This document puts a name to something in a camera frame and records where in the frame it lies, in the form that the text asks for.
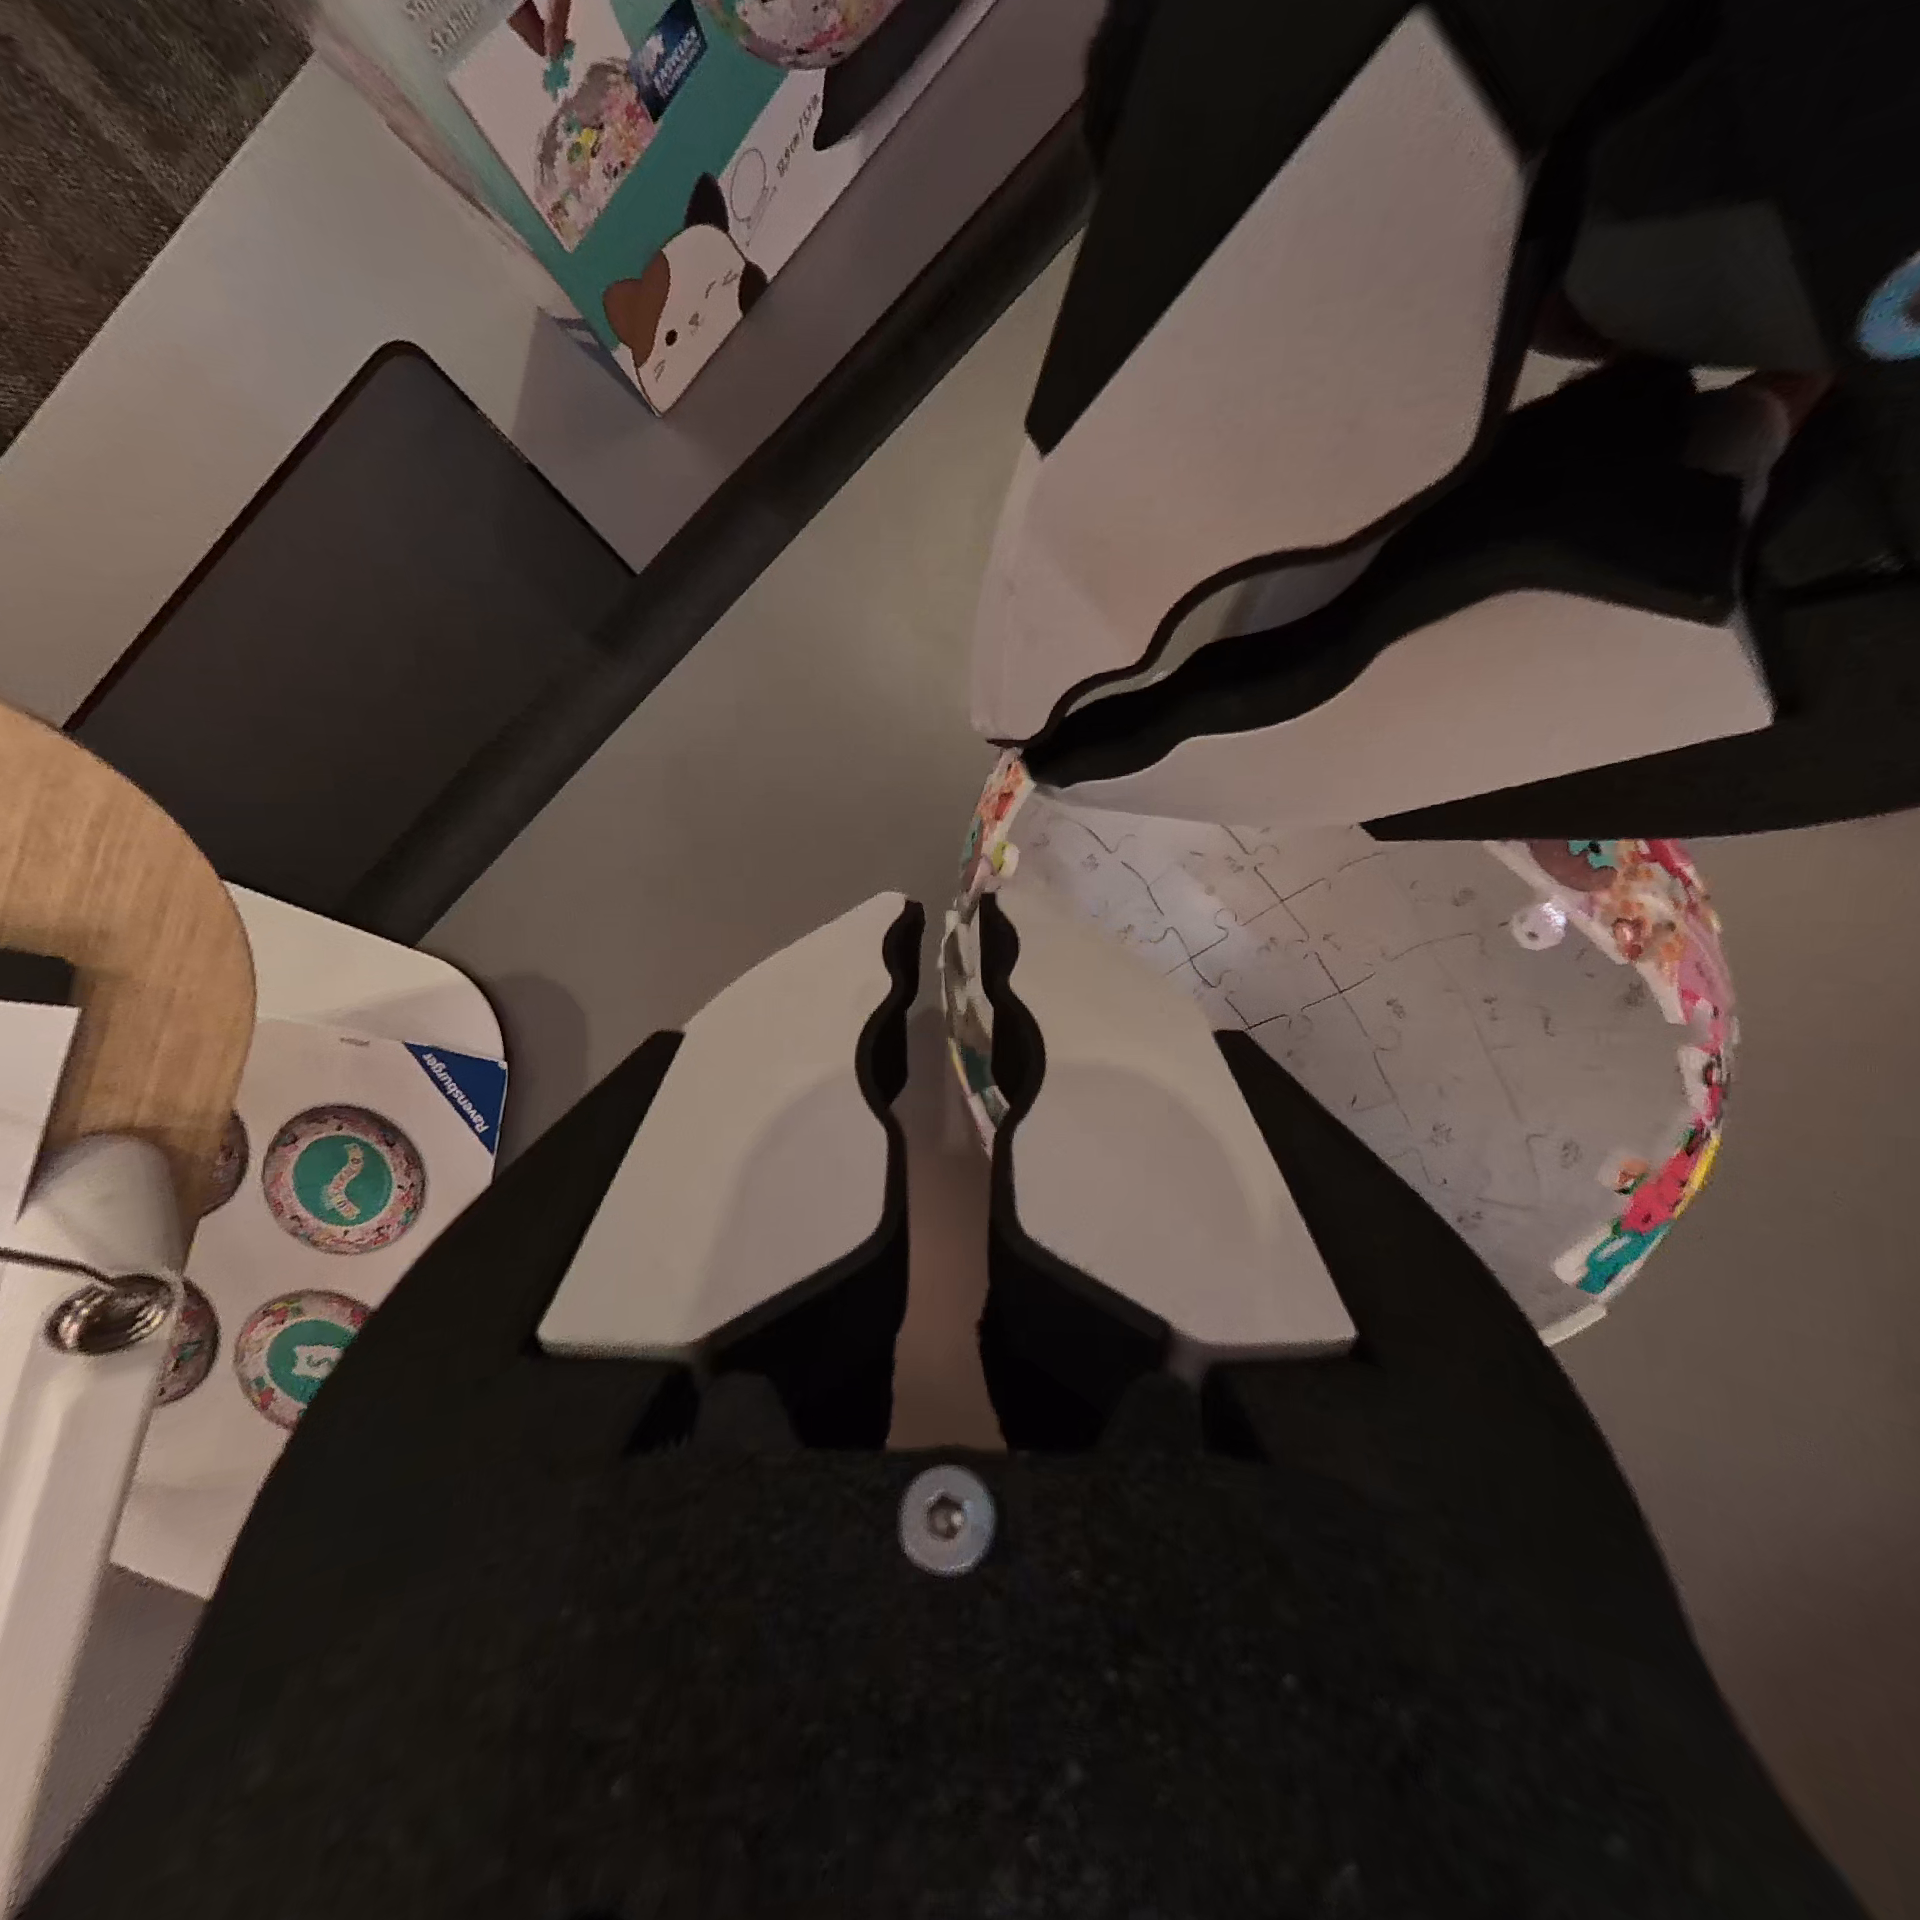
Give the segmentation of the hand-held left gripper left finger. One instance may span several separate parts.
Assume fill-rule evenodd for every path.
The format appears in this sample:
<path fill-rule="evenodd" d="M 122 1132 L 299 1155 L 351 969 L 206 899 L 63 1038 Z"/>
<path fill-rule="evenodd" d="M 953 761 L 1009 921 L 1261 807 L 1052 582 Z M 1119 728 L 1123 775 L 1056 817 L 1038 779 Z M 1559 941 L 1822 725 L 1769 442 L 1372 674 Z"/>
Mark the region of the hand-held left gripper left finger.
<path fill-rule="evenodd" d="M 753 1374 L 803 1444 L 882 1444 L 909 1301 L 905 1017 L 925 915 L 875 895 L 671 1038 L 539 1321 L 566 1361 Z"/>

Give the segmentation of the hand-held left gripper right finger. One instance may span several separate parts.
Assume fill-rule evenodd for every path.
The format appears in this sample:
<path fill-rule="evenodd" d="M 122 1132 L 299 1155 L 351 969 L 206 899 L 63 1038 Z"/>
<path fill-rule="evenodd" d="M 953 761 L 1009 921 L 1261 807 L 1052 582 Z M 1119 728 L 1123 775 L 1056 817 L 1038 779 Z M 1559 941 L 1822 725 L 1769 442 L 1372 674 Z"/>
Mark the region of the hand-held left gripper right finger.
<path fill-rule="evenodd" d="M 1005 1437 L 1096 1437 L 1131 1385 L 1358 1345 L 1202 1009 L 1048 895 L 972 921 L 1002 1097 L 978 1345 Z"/>

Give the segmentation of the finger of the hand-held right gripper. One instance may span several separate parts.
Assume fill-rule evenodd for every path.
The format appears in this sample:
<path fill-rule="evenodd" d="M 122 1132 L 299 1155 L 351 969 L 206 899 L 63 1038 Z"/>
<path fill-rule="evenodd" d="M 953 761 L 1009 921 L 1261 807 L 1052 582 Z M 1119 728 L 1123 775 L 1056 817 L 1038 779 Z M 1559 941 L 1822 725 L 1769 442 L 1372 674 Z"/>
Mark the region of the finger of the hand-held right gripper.
<path fill-rule="evenodd" d="M 1338 828 L 1595 771 L 1775 719 L 1741 618 L 1693 622 L 1509 592 L 1391 639 L 1298 717 L 1181 724 L 1168 747 L 1038 757 L 1038 785 L 1093 812 Z"/>
<path fill-rule="evenodd" d="M 973 728 L 1035 739 L 1208 588 L 1351 551 L 1463 468 L 1526 189 L 1442 22 L 1385 28 L 1072 419 L 1035 391 L 973 619 Z"/>

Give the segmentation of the colourful puzzle ball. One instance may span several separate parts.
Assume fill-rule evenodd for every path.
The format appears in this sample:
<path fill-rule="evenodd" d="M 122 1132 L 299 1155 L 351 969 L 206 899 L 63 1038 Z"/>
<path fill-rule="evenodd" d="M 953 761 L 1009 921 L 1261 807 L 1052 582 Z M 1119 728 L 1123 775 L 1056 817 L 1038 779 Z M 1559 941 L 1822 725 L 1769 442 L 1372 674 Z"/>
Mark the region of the colourful puzzle ball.
<path fill-rule="evenodd" d="M 979 1149 L 978 899 L 1041 897 L 1245 1034 L 1452 1222 L 1549 1345 L 1703 1191 L 1736 1077 L 1722 929 L 1678 841 L 1379 841 L 1101 812 L 993 761 L 941 944 Z"/>

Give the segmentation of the puzzle box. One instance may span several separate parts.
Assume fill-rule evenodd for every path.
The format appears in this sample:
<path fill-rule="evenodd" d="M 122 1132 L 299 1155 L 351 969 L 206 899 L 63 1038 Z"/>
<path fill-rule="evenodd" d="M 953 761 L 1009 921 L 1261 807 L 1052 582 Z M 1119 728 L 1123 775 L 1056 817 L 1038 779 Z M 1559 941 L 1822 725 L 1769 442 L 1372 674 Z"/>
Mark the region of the puzzle box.
<path fill-rule="evenodd" d="M 666 417 L 992 4 L 299 4 Z"/>

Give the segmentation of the sheet with round pictures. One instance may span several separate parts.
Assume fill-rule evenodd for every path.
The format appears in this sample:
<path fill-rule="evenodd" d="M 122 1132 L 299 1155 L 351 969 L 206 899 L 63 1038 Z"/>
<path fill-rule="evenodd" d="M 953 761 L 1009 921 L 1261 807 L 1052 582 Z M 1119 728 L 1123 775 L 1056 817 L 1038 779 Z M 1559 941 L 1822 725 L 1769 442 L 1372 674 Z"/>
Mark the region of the sheet with round pictures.
<path fill-rule="evenodd" d="M 451 964 L 228 895 L 255 1041 L 112 1545 L 192 1597 L 348 1344 L 492 1184 L 508 1092 L 492 1002 Z"/>

